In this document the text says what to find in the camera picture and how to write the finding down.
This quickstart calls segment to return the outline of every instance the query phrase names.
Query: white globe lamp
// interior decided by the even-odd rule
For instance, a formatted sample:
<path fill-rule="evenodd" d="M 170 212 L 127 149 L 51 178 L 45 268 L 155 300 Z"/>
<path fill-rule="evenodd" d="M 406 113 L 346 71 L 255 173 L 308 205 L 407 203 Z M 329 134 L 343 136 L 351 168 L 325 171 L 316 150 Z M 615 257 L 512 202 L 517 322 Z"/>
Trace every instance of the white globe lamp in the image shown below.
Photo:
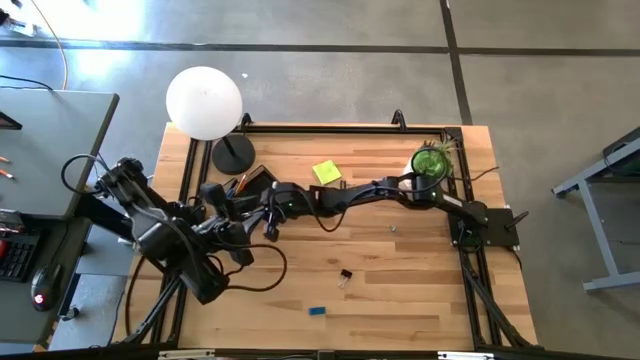
<path fill-rule="evenodd" d="M 256 157 L 251 141 L 229 135 L 242 118 L 242 95 L 225 73 L 196 66 L 176 75 L 167 90 L 167 112 L 176 127 L 198 140 L 220 139 L 211 160 L 223 174 L 247 171 Z"/>

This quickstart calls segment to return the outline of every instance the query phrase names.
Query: wooden table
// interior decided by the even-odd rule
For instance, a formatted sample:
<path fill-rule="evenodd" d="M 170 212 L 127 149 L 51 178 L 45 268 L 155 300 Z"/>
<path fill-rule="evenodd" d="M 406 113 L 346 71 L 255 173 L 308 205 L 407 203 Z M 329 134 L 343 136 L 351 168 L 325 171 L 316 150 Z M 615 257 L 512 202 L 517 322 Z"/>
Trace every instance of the wooden table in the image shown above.
<path fill-rule="evenodd" d="M 462 132 L 471 175 L 495 166 L 488 128 L 464 126 Z M 425 140 L 437 140 L 409 134 L 248 136 L 257 153 L 254 168 L 264 164 L 280 181 L 305 187 L 318 184 L 311 167 L 329 159 L 349 184 L 399 175 L 415 149 Z M 189 143 L 185 134 L 167 125 L 153 188 L 168 200 L 178 198 Z M 196 191 L 203 148 L 203 144 L 198 146 L 191 195 Z M 213 166 L 209 168 L 207 181 L 224 183 L 228 178 Z M 473 190 L 476 199 L 489 207 L 505 204 L 498 172 L 475 181 Z M 323 220 L 332 226 L 337 217 Z M 254 232 L 253 243 L 267 243 L 261 229 L 259 226 Z M 444 212 L 410 211 L 391 201 L 349 209 L 344 223 L 333 233 L 322 231 L 312 217 L 287 221 L 280 226 L 280 239 L 275 244 L 289 259 L 283 283 L 266 293 L 227 291 L 205 306 L 189 293 L 179 346 L 471 349 L 460 261 L 450 241 Z M 220 256 L 226 270 L 236 267 L 227 254 Z M 282 265 L 275 252 L 255 249 L 254 256 L 255 264 L 233 275 L 233 284 L 266 286 L 279 276 Z M 535 343 L 527 294 L 514 255 L 504 248 L 487 248 L 487 259 L 494 298 L 521 334 Z M 337 286 L 341 269 L 354 274 L 344 289 Z M 160 281 L 161 274 L 155 268 L 143 266 L 132 294 L 132 328 L 158 296 Z M 308 308 L 314 306 L 325 306 L 327 315 L 309 316 Z M 483 334 L 488 339 L 486 316 L 479 307 Z M 114 340 L 124 337 L 122 310 Z M 165 329 L 172 314 L 170 305 Z"/>

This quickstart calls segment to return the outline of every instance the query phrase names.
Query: concrete floor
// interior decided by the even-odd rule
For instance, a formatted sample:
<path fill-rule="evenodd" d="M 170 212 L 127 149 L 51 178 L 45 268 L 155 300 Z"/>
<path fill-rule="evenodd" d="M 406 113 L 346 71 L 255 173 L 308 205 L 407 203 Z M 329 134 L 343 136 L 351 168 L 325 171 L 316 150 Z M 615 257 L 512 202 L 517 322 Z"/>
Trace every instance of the concrete floor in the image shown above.
<path fill-rule="evenodd" d="M 59 35 L 71 39 L 447 45 L 437 0 L 40 2 Z M 633 0 L 449 4 L 459 46 L 640 48 Z M 169 120 L 166 88 L 195 65 L 229 74 L 255 121 L 387 123 L 401 108 L 410 124 L 461 123 L 449 55 L 77 49 L 67 56 L 69 89 L 122 98 L 103 155 L 109 162 L 137 157 L 149 172 Z M 606 274 L 595 236 L 578 195 L 557 200 L 549 192 L 638 126 L 638 67 L 640 57 L 461 56 L 473 123 L 490 127 L 506 198 L 531 212 L 519 225 L 521 257 L 538 339 L 548 349 L 640 357 L 640 287 L 582 291 L 582 281 Z M 54 87 L 62 80 L 54 49 L 0 47 L 0 73 Z M 118 267 L 113 274 L 122 274 Z M 100 269 L 93 273 L 110 273 Z M 104 344 L 121 282 L 83 276 L 75 301 L 85 316 L 61 324 L 52 347 Z M 112 290 L 99 299 L 83 295 L 106 287 Z"/>

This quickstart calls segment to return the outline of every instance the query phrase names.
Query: small blue block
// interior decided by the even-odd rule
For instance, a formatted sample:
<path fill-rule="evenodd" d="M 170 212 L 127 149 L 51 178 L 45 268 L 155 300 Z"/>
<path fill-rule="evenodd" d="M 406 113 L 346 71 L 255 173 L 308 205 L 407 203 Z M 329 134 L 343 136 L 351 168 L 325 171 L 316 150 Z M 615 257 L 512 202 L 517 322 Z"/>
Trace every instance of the small blue block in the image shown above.
<path fill-rule="evenodd" d="M 327 308 L 324 306 L 319 306 L 319 307 L 315 307 L 315 308 L 309 308 L 309 315 L 314 316 L 314 315 L 326 315 L 327 313 Z"/>

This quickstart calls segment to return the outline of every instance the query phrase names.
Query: yellow sticky note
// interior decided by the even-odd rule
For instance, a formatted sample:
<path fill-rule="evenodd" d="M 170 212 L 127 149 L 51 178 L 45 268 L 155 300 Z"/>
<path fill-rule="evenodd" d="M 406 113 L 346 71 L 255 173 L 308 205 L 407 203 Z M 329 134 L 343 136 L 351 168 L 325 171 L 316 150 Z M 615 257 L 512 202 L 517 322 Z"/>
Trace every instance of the yellow sticky note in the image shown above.
<path fill-rule="evenodd" d="M 322 185 L 338 180 L 342 176 L 338 167 L 336 167 L 336 164 L 333 163 L 333 160 L 327 160 L 321 164 L 315 165 L 313 167 L 313 172 L 316 173 L 316 176 Z"/>

